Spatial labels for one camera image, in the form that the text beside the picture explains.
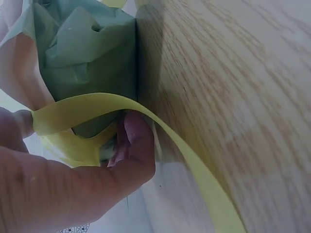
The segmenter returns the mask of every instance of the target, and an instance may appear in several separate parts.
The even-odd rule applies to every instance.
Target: yellow ribbon
[[[66,130],[122,109],[144,113],[158,123],[178,146],[199,186],[215,232],[246,233],[233,203],[199,156],[160,118],[131,99],[108,93],[94,93],[61,100],[32,112],[34,129],[38,135],[48,137],[53,145],[65,151],[68,161],[73,161],[73,165],[97,166],[98,143],[66,133]]]

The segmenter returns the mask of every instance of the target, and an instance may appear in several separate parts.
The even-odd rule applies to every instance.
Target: wooden surface
[[[205,161],[249,233],[310,233],[311,1],[138,3],[140,102]],[[145,187],[155,232],[213,232],[180,153],[157,132]]]

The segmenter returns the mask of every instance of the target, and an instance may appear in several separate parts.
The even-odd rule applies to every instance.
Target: skin
[[[28,153],[29,112],[0,108],[0,232],[51,232],[93,222],[150,180],[154,136],[137,112],[118,121],[108,166],[70,168]]]

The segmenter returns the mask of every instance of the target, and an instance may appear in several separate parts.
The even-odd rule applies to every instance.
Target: gift wrap
[[[1,42],[23,33],[36,45],[53,103],[33,111],[34,129],[71,166],[99,166],[113,145],[115,119],[139,111],[178,146],[209,209],[216,233],[244,233],[239,215],[200,157],[155,114],[136,102],[135,19],[96,0],[24,0]]]

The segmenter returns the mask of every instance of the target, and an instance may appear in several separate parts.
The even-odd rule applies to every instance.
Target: finger
[[[154,136],[148,124],[139,113],[129,112],[125,116],[124,127],[131,143],[129,159],[110,169],[121,198],[134,192],[155,173]]]
[[[20,152],[28,152],[23,137],[14,115],[0,107],[0,146],[17,150]]]
[[[131,143],[130,158],[154,163],[154,135],[141,114],[136,111],[129,112],[124,119],[124,127]]]
[[[117,145],[129,145],[127,134],[124,128],[124,115],[120,116],[117,120]]]
[[[114,155],[109,160],[108,167],[114,166],[117,162],[128,158],[128,141],[127,134],[124,128],[124,115],[117,120],[117,142],[114,145]]]

